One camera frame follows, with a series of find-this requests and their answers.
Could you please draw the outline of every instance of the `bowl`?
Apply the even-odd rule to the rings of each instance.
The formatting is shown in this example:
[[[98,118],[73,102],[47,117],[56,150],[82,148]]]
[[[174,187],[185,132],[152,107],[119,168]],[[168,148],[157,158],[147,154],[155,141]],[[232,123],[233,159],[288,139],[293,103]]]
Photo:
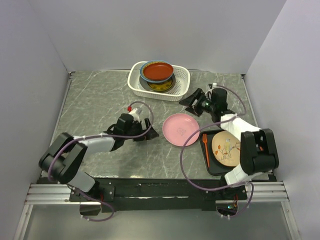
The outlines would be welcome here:
[[[140,68],[141,77],[149,83],[163,83],[171,78],[174,68],[166,61],[148,61]]]

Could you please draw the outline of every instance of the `white plastic part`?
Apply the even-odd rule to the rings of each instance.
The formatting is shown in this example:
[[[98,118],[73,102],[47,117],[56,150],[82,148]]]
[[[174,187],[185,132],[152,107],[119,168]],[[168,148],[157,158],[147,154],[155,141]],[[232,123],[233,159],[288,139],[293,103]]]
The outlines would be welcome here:
[[[175,76],[175,85],[174,87],[166,92],[152,92],[146,91],[140,86],[140,68],[146,61],[137,62],[131,68],[129,73],[127,84],[133,90],[134,94],[140,97],[159,99],[165,101],[177,102],[182,99],[182,97],[187,93],[190,85],[190,73],[189,71],[182,67],[172,65],[173,73]]]
[[[226,175],[224,175],[225,181],[227,185],[230,184],[237,184],[241,182],[248,182],[252,178],[262,174],[262,172],[257,172],[253,175],[248,175],[244,172],[244,170],[241,167],[241,164],[236,166],[232,171],[228,172]]]
[[[234,117],[235,114],[226,114],[221,117],[221,121],[226,121]],[[221,128],[230,132],[237,139],[241,140],[241,133],[244,132],[258,132],[261,128],[253,126],[246,121],[242,120],[240,117],[237,117],[233,121],[228,121],[226,123],[222,123]]]
[[[113,137],[102,137],[102,138],[94,138],[89,140],[79,141],[87,146],[87,150],[83,158],[100,152],[110,152],[114,147],[115,140]]]
[[[212,90],[215,89],[216,87],[217,87],[217,83],[216,82],[212,83],[212,88],[211,89],[209,89],[209,86],[207,86],[207,91],[204,93],[204,95],[207,97],[207,94],[209,92],[212,92]]]
[[[95,182],[96,181],[85,172],[78,171],[68,184],[87,193],[95,185]]]
[[[141,114],[141,112],[142,112],[142,108],[141,107],[136,107],[136,108],[132,109],[132,111],[129,112],[129,114],[133,116],[133,120],[134,121],[140,122],[139,115]]]

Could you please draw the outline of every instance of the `gray tabletop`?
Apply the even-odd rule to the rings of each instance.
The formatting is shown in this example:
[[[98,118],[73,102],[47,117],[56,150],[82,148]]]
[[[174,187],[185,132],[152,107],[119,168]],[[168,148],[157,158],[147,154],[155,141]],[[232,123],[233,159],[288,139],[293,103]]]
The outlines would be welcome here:
[[[156,100],[136,96],[127,86],[128,71],[76,71],[71,75],[71,83],[63,110],[54,133],[56,138],[63,132],[83,136],[99,134],[116,123],[127,106],[136,100],[144,101],[154,112],[154,129],[160,137],[133,142],[127,140],[124,146],[113,152],[96,153],[84,159],[80,169],[93,177],[119,178],[183,178],[180,164],[180,147],[170,144],[162,134],[162,125],[167,117],[185,113],[185,107],[178,102]],[[190,73],[190,87],[187,96],[197,88],[206,89],[209,83],[219,83],[236,91],[246,104],[248,113],[244,120],[255,125],[244,82],[240,74],[217,74],[193,71]],[[228,95],[228,106],[236,113],[242,106],[232,94]],[[149,116],[143,108],[142,118]],[[194,116],[200,126],[211,123],[209,114]],[[194,179],[217,178],[211,176],[205,167],[204,157],[197,141],[186,148],[183,165],[186,173]]]

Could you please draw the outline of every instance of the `plate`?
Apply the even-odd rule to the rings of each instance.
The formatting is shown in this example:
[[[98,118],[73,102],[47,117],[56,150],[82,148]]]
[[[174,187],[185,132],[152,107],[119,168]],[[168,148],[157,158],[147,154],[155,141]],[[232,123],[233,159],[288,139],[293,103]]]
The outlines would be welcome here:
[[[228,131],[214,135],[211,143],[216,160],[227,167],[236,167],[240,163],[240,141]]]
[[[199,124],[192,117],[184,113],[177,113],[169,116],[163,123],[162,132],[167,141],[178,147],[182,147],[186,140],[199,129]],[[186,144],[193,144],[199,137],[197,132]]]
[[[148,61],[140,68],[140,76],[149,83],[163,83],[173,73],[173,66],[161,60]]]

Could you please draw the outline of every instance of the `white basket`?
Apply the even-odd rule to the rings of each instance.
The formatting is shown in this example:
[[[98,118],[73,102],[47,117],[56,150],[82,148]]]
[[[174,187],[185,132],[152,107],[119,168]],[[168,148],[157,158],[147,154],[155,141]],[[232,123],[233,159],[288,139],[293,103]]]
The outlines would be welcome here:
[[[133,90],[134,94],[140,97],[151,98],[151,99],[160,99],[166,101],[177,102],[182,99],[182,97],[187,93],[190,85],[190,72],[182,67],[175,66],[173,67],[173,73],[175,76],[175,85],[174,87],[166,92],[152,92],[146,91],[140,86],[140,68],[146,61],[137,62],[131,68],[129,77],[128,77],[128,86]]]

